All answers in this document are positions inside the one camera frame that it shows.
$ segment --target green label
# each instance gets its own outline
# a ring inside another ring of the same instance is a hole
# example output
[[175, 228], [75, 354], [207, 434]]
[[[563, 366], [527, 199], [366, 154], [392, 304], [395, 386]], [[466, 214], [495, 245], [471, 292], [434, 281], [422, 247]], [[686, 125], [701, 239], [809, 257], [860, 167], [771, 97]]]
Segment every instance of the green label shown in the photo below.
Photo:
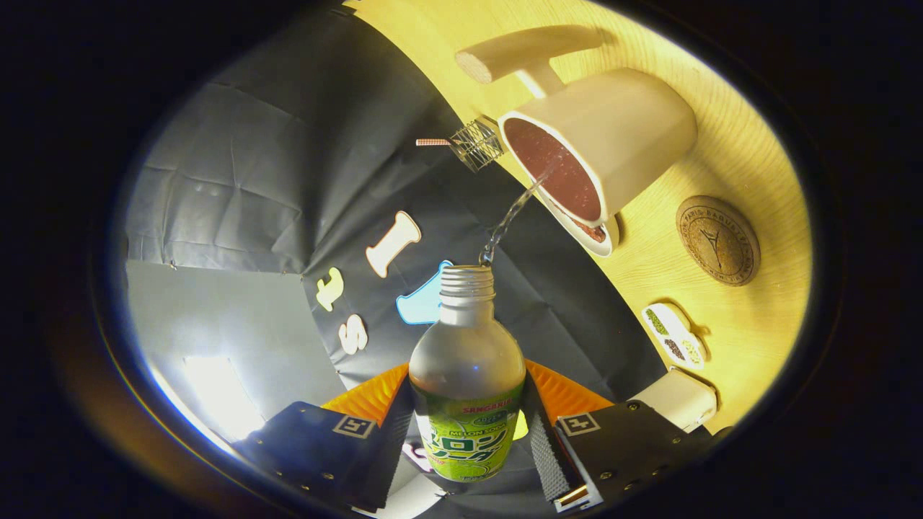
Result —
[[417, 423], [433, 470], [452, 481], [493, 476], [507, 459], [522, 384], [492, 398], [454, 400], [416, 392]]

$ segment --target grey panel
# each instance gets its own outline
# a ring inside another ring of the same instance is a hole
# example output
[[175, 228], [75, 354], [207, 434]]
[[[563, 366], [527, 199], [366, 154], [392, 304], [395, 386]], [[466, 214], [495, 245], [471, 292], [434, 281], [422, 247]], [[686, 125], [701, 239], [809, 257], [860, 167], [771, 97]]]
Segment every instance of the grey panel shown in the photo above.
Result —
[[198, 409], [198, 399], [185, 380], [185, 356], [231, 358], [265, 418], [292, 402], [320, 405], [346, 391], [297, 275], [173, 270], [141, 261], [126, 267], [141, 350], [190, 409]]

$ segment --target wooden surface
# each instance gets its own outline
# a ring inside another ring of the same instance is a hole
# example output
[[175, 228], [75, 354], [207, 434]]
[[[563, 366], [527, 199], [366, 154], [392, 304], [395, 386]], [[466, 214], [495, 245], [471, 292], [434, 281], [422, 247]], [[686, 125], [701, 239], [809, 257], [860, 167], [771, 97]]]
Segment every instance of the wooden surface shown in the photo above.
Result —
[[[696, 375], [719, 393], [719, 410], [707, 429], [715, 432], [746, 415], [794, 345], [811, 268], [805, 200], [791, 162], [760, 115], [695, 57], [632, 20], [582, 0], [344, 4], [407, 54], [465, 122], [480, 114], [497, 119], [531, 95], [513, 76], [477, 83], [456, 65], [455, 53], [515, 30], [557, 24], [594, 27], [604, 40], [601, 47], [551, 60], [565, 83], [628, 66], [662, 79], [689, 103], [699, 124], [692, 151], [620, 212], [621, 243], [612, 255], [593, 257], [636, 317], [645, 306], [667, 301], [688, 315], [711, 353]], [[526, 184], [525, 172], [511, 155], [497, 161]], [[693, 195], [723, 199], [752, 224], [762, 262], [751, 283], [717, 282], [683, 248], [676, 212]], [[613, 347], [620, 347], [616, 337], [612, 340]], [[660, 355], [669, 365], [669, 358]]]

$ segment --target black fabric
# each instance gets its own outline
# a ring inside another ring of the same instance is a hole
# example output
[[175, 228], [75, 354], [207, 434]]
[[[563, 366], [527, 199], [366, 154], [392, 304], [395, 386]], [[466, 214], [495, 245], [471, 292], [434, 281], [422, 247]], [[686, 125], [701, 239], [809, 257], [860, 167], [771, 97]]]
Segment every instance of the black fabric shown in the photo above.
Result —
[[[299, 20], [204, 85], [153, 141], [129, 209], [129, 256], [303, 275], [311, 317], [353, 387], [407, 362], [426, 330], [405, 324], [395, 299], [442, 260], [474, 262], [522, 193], [496, 164], [475, 175], [449, 150], [414, 146], [461, 126], [413, 63], [361, 20]], [[365, 249], [396, 211], [423, 237], [381, 279]], [[331, 267], [345, 288], [328, 312], [315, 294]], [[614, 401], [665, 373], [618, 292], [539, 202], [513, 223], [494, 274], [497, 318], [527, 358]], [[347, 355], [337, 330], [354, 313], [369, 340]], [[470, 516], [554, 515], [527, 441], [485, 482], [433, 478], [453, 495], [424, 517], [446, 506]]]

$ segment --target wooden coaster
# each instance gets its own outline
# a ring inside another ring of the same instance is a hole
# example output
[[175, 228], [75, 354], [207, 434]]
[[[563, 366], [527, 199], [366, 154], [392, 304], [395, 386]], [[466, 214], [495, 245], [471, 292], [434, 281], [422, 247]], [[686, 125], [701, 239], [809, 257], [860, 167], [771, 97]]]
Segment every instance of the wooden coaster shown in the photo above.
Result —
[[731, 286], [750, 282], [760, 269], [760, 242], [747, 219], [712, 197], [679, 204], [677, 230], [692, 258], [714, 279]]

